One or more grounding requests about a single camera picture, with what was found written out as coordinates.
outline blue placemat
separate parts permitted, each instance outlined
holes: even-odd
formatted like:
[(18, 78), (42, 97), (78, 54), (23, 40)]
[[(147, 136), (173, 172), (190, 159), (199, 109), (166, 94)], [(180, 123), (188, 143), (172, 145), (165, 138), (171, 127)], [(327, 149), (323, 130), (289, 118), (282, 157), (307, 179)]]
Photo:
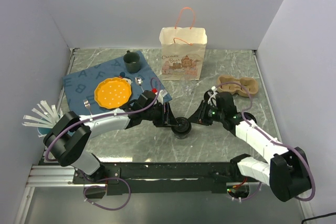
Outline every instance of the blue placemat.
[[(109, 111), (100, 107), (95, 101), (94, 90), (97, 85), (107, 78), (118, 77), (121, 72), (125, 73), (125, 77), (132, 80), (132, 95), (130, 100), (137, 99), (142, 93), (140, 86), (135, 83), (134, 78), (140, 77), (143, 81), (142, 87), (144, 90), (151, 90), (151, 78), (157, 77), (153, 70), (148, 65), (146, 59), (140, 51), (137, 51), (140, 56), (141, 69), (137, 73), (128, 73), (123, 61), (123, 57), (109, 60), (94, 67), (68, 74), (63, 77), (64, 91), (68, 100), (70, 111), (74, 111), (77, 115), (89, 115), (90, 112), (84, 107), (83, 100), (88, 99), (91, 104), (92, 114), (99, 114)], [(164, 102), (169, 102), (172, 97), (167, 94), (163, 98)]]

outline clear glass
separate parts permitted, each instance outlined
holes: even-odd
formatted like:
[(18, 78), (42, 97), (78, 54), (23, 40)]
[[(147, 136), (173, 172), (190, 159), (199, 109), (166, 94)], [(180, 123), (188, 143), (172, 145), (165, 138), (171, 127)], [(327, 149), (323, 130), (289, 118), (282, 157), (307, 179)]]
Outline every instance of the clear glass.
[(182, 95), (188, 96), (191, 95), (195, 89), (196, 81), (194, 80), (194, 76), (183, 75), (180, 78), (181, 86), (182, 86)]

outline dark green mug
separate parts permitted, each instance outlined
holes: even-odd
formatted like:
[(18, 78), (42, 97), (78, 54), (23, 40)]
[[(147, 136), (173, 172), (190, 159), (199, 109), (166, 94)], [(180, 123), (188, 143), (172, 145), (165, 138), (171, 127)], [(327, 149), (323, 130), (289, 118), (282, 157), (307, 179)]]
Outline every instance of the dark green mug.
[(129, 73), (136, 73), (141, 69), (140, 56), (136, 52), (127, 51), (124, 63)]

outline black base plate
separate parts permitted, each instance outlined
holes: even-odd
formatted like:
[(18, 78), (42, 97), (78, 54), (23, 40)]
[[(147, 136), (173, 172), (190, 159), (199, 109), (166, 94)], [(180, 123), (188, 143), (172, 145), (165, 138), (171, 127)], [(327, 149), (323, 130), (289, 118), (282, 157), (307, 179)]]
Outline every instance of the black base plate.
[[(227, 192), (226, 183), (243, 181), (244, 177), (229, 162), (216, 163), (103, 163), (106, 177), (120, 177), (132, 193), (173, 193), (187, 191)], [(74, 184), (87, 184), (78, 174)], [(107, 195), (128, 193), (127, 186), (109, 180)]]

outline orange plate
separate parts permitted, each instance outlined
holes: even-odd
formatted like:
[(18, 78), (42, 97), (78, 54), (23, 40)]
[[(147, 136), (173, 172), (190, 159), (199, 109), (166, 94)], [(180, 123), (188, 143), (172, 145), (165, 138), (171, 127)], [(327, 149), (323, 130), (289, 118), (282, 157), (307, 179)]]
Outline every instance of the orange plate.
[(131, 85), (119, 77), (109, 78), (98, 84), (94, 99), (106, 109), (119, 108), (131, 97)]

